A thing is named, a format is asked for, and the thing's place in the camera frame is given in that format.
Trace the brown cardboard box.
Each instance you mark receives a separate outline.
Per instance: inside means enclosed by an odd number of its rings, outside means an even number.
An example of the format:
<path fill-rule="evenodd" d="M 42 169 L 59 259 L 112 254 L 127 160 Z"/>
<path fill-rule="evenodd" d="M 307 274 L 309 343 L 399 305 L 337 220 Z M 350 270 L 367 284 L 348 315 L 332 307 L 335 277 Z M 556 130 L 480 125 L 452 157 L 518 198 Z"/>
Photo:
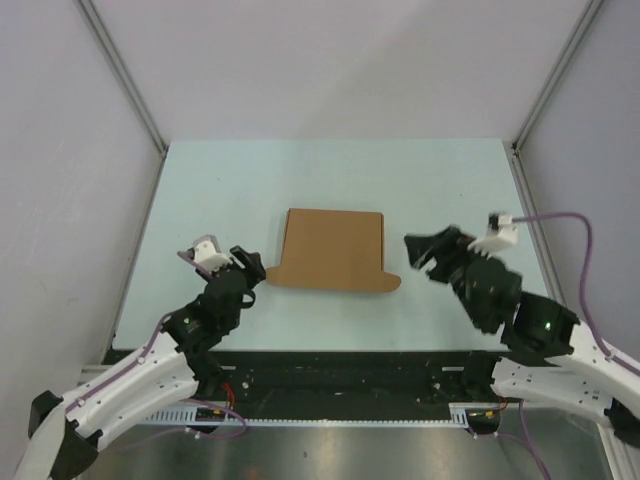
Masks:
<path fill-rule="evenodd" d="M 401 278 L 385 270 L 380 212 L 291 208 L 280 263 L 267 282 L 285 288 L 391 293 Z"/>

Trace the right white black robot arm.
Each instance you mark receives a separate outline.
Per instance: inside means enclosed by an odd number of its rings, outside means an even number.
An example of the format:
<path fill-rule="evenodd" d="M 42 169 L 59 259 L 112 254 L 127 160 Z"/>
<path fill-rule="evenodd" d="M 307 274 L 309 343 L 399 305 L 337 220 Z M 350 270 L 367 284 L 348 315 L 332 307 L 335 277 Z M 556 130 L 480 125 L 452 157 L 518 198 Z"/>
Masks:
<path fill-rule="evenodd" d="M 585 318 L 525 291 L 521 274 L 497 255 L 517 242 L 518 226 L 505 214 L 491 216 L 482 237 L 455 225 L 404 237 L 410 266 L 450 286 L 472 325 L 499 335 L 508 350 L 498 358 L 473 355 L 461 376 L 463 393 L 473 401 L 494 393 L 564 410 L 638 447 L 638 361 L 617 353 Z"/>

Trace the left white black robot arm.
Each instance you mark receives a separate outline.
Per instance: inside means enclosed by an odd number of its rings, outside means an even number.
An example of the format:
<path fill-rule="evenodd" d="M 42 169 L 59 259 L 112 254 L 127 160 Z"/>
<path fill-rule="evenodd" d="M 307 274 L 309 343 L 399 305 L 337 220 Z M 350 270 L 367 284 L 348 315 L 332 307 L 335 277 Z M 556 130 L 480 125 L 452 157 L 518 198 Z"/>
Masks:
<path fill-rule="evenodd" d="M 100 375 L 62 395 L 46 390 L 35 397 L 15 478 L 74 479 L 148 416 L 219 392 L 225 374 L 210 351 L 254 305 L 266 270 L 259 253 L 240 246 L 224 253 L 212 236 L 178 255 L 204 280 L 203 291 L 163 315 L 146 342 Z"/>

